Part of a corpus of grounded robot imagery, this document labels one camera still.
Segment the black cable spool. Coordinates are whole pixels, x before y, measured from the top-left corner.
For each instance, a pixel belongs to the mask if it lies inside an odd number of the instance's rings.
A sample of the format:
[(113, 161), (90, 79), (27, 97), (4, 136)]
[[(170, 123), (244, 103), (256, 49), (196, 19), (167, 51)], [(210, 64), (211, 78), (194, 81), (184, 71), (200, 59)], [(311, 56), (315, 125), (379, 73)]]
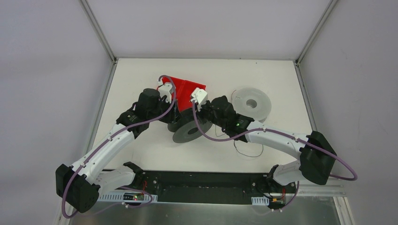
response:
[(173, 134), (172, 140), (175, 143), (187, 143), (202, 136), (199, 131), (192, 109), (186, 109), (179, 116), (168, 124), (168, 130)]

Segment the red two-compartment bin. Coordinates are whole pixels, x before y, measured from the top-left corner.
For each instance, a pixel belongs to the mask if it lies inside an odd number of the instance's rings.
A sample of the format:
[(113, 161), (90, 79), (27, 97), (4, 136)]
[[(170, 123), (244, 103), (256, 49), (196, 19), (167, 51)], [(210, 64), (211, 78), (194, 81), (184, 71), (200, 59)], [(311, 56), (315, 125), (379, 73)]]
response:
[[(178, 109), (180, 112), (191, 108), (191, 93), (196, 89), (204, 89), (206, 90), (206, 85), (188, 81), (188, 80), (183, 80), (175, 77), (170, 77), (170, 79), (173, 81), (175, 88), (176, 88), (176, 93), (173, 92), (172, 98), (174, 95), (176, 95), (176, 99), (178, 100)], [(166, 82), (171, 82), (165, 75), (162, 75), (158, 81), (163, 81), (163, 83)]]

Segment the white translucent cable spool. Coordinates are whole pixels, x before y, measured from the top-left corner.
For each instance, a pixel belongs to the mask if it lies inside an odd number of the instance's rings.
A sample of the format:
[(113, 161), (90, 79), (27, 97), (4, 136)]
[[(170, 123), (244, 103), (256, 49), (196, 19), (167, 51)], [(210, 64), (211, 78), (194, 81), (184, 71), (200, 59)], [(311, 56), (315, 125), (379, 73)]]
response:
[(251, 87), (233, 91), (231, 102), (237, 113), (260, 122), (264, 122), (272, 110), (272, 103), (268, 95)]

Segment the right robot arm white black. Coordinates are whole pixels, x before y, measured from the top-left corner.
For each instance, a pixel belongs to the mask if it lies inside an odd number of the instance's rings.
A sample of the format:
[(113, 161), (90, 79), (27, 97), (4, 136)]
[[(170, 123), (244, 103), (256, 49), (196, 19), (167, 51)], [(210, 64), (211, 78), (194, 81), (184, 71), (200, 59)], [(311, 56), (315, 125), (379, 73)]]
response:
[(268, 173), (267, 188), (278, 192), (285, 185), (307, 180), (325, 185), (336, 160), (336, 152), (326, 137), (317, 131), (300, 134), (267, 127), (254, 118), (237, 113), (225, 96), (196, 103), (194, 117), (222, 128), (226, 141), (242, 141), (271, 147), (295, 158), (285, 165), (275, 165)]

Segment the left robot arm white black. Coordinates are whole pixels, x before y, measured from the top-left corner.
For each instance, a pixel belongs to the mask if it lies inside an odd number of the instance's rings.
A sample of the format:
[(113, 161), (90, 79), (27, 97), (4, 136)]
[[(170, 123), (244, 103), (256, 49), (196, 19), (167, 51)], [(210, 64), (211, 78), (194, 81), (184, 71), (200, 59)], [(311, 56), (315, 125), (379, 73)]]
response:
[(56, 193), (62, 198), (64, 218), (87, 212), (100, 196), (117, 188), (127, 185), (135, 190), (142, 186), (142, 175), (128, 163), (110, 173), (102, 174), (101, 171), (123, 148), (147, 130), (151, 122), (169, 122), (176, 113), (177, 102), (173, 86), (166, 90), (161, 87), (143, 90), (138, 101), (120, 114), (100, 144), (70, 166), (62, 164), (56, 169)]

